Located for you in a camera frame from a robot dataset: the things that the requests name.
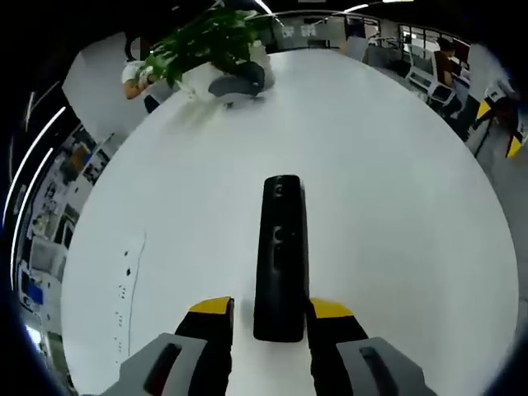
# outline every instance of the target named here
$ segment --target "white shirt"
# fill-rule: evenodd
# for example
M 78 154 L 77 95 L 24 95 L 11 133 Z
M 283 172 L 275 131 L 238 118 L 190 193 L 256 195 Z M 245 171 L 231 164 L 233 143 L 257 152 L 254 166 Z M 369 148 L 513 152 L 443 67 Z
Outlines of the white shirt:
M 132 62 L 127 62 L 123 73 L 121 74 L 121 82 L 126 83 L 129 80 L 137 80 L 138 82 L 145 82 L 147 76 L 151 74 L 152 68 L 146 68 L 138 77 L 139 69 L 145 64 L 143 60 L 133 60 Z M 146 97 L 150 95 L 158 103 L 163 103 L 166 101 L 172 94 L 173 90 L 168 86 L 167 82 L 159 80 L 152 85 L 149 85 L 144 91 L 141 92 L 141 97 Z
M 469 95 L 481 102 L 486 97 L 486 89 L 497 81 L 512 90 L 509 76 L 493 53 L 480 44 L 469 47 Z

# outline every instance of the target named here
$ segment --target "potted plant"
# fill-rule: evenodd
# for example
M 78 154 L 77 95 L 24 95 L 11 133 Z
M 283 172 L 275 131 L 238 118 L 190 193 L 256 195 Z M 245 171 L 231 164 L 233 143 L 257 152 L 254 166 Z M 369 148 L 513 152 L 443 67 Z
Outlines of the potted plant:
M 144 67 L 152 67 L 152 73 L 170 87 L 201 64 L 210 63 L 223 73 L 231 73 L 238 63 L 251 58 L 257 39 L 257 28 L 248 20 L 253 15 L 229 8 L 209 10 L 158 42 Z

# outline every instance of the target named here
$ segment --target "white table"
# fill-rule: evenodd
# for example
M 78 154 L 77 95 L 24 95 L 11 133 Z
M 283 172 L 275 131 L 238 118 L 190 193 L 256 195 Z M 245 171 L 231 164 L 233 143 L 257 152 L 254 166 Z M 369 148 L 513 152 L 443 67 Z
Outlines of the white table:
M 63 281 L 77 390 L 117 380 L 116 288 L 132 250 L 130 353 L 174 332 L 191 305 L 231 295 L 227 394 L 314 394 L 306 341 L 252 339 L 263 182 L 294 173 L 306 190 L 311 295 L 351 308 L 439 394 L 476 394 L 512 340 L 518 297 L 507 223 L 479 165 L 438 115 L 364 64 L 322 49 L 271 63 L 265 101 L 228 110 L 176 93 L 103 172 Z

